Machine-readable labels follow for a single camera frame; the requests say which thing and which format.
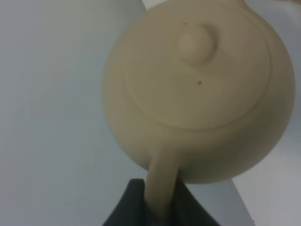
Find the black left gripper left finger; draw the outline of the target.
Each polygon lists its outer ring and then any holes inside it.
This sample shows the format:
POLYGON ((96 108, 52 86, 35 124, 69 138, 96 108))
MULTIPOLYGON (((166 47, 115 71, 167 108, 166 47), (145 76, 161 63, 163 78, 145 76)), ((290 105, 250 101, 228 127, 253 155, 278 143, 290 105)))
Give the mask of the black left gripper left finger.
POLYGON ((148 226, 144 203, 144 180, 131 179, 104 226, 148 226))

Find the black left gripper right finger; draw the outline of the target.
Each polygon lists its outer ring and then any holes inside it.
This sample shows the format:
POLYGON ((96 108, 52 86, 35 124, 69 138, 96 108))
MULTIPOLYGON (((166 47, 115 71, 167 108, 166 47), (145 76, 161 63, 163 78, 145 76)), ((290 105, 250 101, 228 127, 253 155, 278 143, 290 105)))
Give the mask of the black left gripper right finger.
POLYGON ((171 205, 173 226, 219 226, 220 224, 200 205, 187 186, 177 180, 171 205))

